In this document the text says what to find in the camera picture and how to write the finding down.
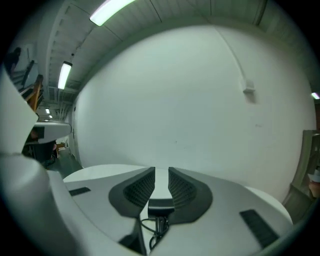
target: person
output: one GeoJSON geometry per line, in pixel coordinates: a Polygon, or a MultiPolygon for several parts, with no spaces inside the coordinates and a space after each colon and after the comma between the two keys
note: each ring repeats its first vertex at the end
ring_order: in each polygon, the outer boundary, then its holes
{"type": "Polygon", "coordinates": [[[3,64],[9,76],[12,76],[12,74],[14,73],[15,68],[19,62],[20,54],[21,54],[21,48],[17,47],[14,49],[13,52],[8,53],[4,57],[3,64]]]}

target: wooden structure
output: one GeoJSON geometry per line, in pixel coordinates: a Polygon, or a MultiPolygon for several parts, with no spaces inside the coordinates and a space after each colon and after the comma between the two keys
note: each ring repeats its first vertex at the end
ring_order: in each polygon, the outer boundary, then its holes
{"type": "Polygon", "coordinates": [[[29,87],[23,89],[20,92],[20,95],[24,98],[24,100],[29,104],[34,112],[36,112],[38,107],[38,102],[40,99],[40,92],[42,88],[42,82],[44,77],[39,74],[35,80],[35,83],[30,85],[29,87]]]}

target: white wall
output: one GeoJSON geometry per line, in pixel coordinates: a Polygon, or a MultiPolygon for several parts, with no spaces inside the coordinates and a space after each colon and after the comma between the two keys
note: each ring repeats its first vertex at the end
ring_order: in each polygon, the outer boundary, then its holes
{"type": "Polygon", "coordinates": [[[307,78],[255,28],[198,25],[150,36],[119,53],[79,94],[76,134],[84,167],[189,169],[282,201],[302,131],[315,129],[307,78]],[[254,97],[239,79],[254,82],[254,97]]]}

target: floor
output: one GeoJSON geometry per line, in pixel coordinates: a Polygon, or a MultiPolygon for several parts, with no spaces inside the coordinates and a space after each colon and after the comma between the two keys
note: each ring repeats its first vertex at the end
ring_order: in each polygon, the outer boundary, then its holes
{"type": "Polygon", "coordinates": [[[55,160],[54,164],[47,167],[48,170],[60,172],[64,179],[68,175],[82,169],[72,154],[69,154],[69,148],[59,150],[59,157],[55,160]]]}

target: black slot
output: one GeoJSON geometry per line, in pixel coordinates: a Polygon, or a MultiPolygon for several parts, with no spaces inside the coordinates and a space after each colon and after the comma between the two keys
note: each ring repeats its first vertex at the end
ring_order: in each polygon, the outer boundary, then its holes
{"type": "Polygon", "coordinates": [[[279,238],[255,210],[242,211],[240,215],[262,248],[267,247],[279,238]]]}
{"type": "Polygon", "coordinates": [[[84,186],[84,187],[70,190],[69,193],[72,197],[74,197],[74,196],[77,196],[77,195],[80,195],[80,194],[83,194],[83,193],[86,193],[89,191],[91,191],[91,190],[89,188],[87,188],[86,186],[84,186]]]}

